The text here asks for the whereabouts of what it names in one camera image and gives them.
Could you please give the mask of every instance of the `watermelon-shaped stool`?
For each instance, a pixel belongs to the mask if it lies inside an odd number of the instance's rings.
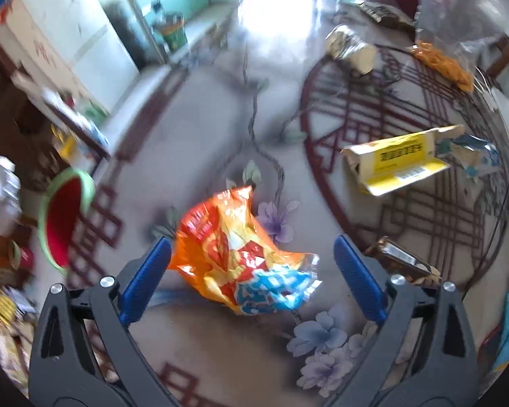
[[[47,260],[62,274],[68,270],[68,246],[77,217],[88,212],[94,193],[94,181],[88,173],[68,168],[53,179],[42,199],[39,243]]]

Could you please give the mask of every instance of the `blue gripper pad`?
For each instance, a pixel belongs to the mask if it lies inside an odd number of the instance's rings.
[[[121,296],[121,323],[128,327],[139,321],[149,304],[171,258],[171,244],[162,237],[138,269]]]
[[[380,325],[387,319],[387,296],[364,265],[363,258],[348,238],[341,235],[335,240],[334,260],[358,306],[367,319]]]

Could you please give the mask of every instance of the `white refrigerator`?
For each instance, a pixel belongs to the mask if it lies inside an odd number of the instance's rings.
[[[139,76],[98,0],[13,0],[6,23],[56,88],[110,112]]]

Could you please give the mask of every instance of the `transparent bag with orange snack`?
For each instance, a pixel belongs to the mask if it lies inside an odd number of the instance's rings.
[[[416,45],[410,51],[463,91],[473,92],[473,73],[483,48],[502,36],[493,0],[419,0]]]
[[[251,213],[252,193],[226,190],[187,212],[168,268],[240,315],[297,309],[321,284],[319,257],[278,249]]]

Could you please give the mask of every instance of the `barcode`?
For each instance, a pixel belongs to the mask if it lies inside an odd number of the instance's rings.
[[[424,167],[416,167],[411,170],[406,171],[400,171],[398,173],[395,173],[394,176],[396,176],[398,179],[409,179],[410,177],[417,177],[424,174],[425,171],[428,171]]]
[[[409,263],[410,265],[415,266],[415,263],[416,263],[415,257],[407,254],[406,252],[403,252],[401,249],[397,248],[396,246],[394,246],[390,243],[387,243],[381,249],[381,251],[383,251],[384,253],[386,253],[388,255],[392,255],[392,257],[397,257],[400,260],[403,260],[403,261]]]

